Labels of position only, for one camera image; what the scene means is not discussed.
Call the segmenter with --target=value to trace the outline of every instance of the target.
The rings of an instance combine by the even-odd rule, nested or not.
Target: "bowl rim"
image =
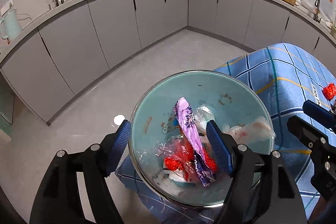
[[[269,115],[269,112],[266,108],[266,106],[264,105],[263,101],[259,98],[259,96],[252,90],[250,89],[247,85],[245,85],[243,82],[241,82],[240,80],[236,79],[236,78],[233,78],[232,76],[230,75],[226,75],[224,73],[221,73],[221,72],[218,72],[218,71],[212,71],[212,70],[186,70],[186,71],[182,71],[182,72],[178,72],[178,73],[175,73],[173,75],[169,75],[165,78],[163,78],[162,80],[158,81],[157,83],[155,83],[153,86],[151,86],[143,95],[142,97],[140,98],[140,100],[137,102],[137,104],[135,105],[134,109],[133,109],[133,112],[132,112],[132,115],[131,115],[131,118],[130,118],[130,123],[131,123],[131,127],[133,125],[133,121],[134,121],[134,118],[135,118],[135,114],[137,113],[138,109],[139,109],[139,106],[141,105],[142,101],[145,99],[145,97],[149,94],[149,92],[151,92],[156,86],[158,86],[159,84],[161,84],[162,82],[170,79],[170,78],[173,78],[175,76],[178,76],[178,75],[184,75],[184,74],[189,74],[189,73],[199,73],[199,72],[206,72],[206,73],[213,73],[213,74],[217,74],[217,75],[221,75],[221,76],[225,76],[225,77],[228,77],[228,78],[231,78],[237,82],[239,82],[240,84],[244,85],[248,90],[250,90],[252,92],[252,94],[259,100],[259,102],[261,103],[261,105],[264,107],[266,113],[267,113],[267,116],[268,116],[268,120],[270,121],[270,126],[273,129],[273,124],[272,124],[272,119]],[[271,143],[271,151],[270,153],[273,151],[274,149],[274,140],[272,141]],[[216,203],[216,204],[212,204],[212,205],[195,205],[195,204],[190,204],[190,203],[183,203],[181,201],[177,201],[177,200],[174,200],[173,198],[170,198],[169,196],[167,196],[165,193],[161,192],[159,189],[156,189],[155,186],[146,178],[146,176],[144,175],[144,173],[141,171],[140,169],[140,166],[138,165],[138,162],[137,162],[137,159],[135,157],[135,154],[133,152],[133,149],[132,149],[132,135],[131,135],[131,138],[129,139],[128,141],[128,151],[129,151],[129,154],[130,154],[130,157],[131,157],[131,162],[134,166],[134,169],[136,170],[137,174],[139,175],[139,177],[142,179],[142,181],[147,185],[147,187],[149,187],[149,189],[151,189],[154,193],[156,193],[157,195],[159,195],[160,197],[168,200],[169,202],[172,202],[174,204],[177,204],[177,205],[182,205],[182,206],[185,206],[185,207],[188,207],[188,208],[214,208],[214,207],[219,207],[219,206],[222,206],[224,203],[223,202],[219,202],[219,203]],[[260,182],[260,177],[256,180],[256,182],[252,185],[252,189],[255,188],[258,183]]]

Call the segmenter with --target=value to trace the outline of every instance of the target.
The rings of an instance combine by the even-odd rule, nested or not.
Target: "purple snack wrapper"
[[[211,182],[215,181],[215,174],[206,166],[201,156],[197,154],[196,151],[194,151],[194,163],[196,173],[202,182],[202,185],[204,188],[207,188]]]
[[[203,147],[195,124],[191,105],[189,105],[187,100],[182,97],[176,102],[174,112],[180,128],[187,137],[189,143],[205,162],[205,155],[203,153]]]
[[[174,112],[180,128],[194,149],[194,163],[197,175],[203,186],[207,187],[212,181],[215,181],[215,174],[206,165],[205,155],[191,105],[182,97],[176,102]]]

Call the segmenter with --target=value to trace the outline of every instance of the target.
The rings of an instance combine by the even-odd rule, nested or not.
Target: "red plastic bag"
[[[330,83],[325,88],[323,88],[322,93],[327,100],[331,100],[336,95],[336,86],[334,83]]]
[[[194,183],[199,181],[194,166],[194,150],[188,139],[181,136],[173,137],[171,141],[160,144],[157,148],[157,156],[164,156],[164,163],[169,170],[184,171],[184,179]]]
[[[216,173],[217,171],[217,164],[216,162],[209,156],[208,152],[203,148],[203,152],[205,155],[205,164],[207,167],[211,169],[212,172]]]

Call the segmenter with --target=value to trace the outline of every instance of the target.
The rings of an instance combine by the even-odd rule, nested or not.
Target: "gray cabinet door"
[[[48,55],[37,29],[20,43],[21,47],[2,65],[2,71],[17,94],[47,122],[74,93]]]
[[[141,47],[147,47],[166,36],[164,28],[165,0],[134,0]]]
[[[290,14],[282,42],[297,45],[312,53],[319,35],[320,33],[302,17]]]
[[[38,28],[56,67],[75,94],[109,70],[87,1]]]
[[[215,33],[244,43],[253,0],[218,0]]]
[[[166,35],[188,25],[188,0],[165,0],[164,7]]]
[[[336,45],[329,38],[320,34],[319,41],[312,55],[336,77]]]
[[[213,32],[217,0],[189,0],[188,11],[188,26]]]
[[[267,0],[253,0],[244,45],[259,50],[281,42],[290,12]]]
[[[133,0],[88,0],[110,68],[141,50]]]

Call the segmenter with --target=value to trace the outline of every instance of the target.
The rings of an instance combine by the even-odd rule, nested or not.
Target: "electric kettle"
[[[4,17],[0,20],[0,35],[2,39],[9,39],[11,42],[18,36],[18,34],[22,31],[21,25],[16,17],[16,9],[8,10]]]

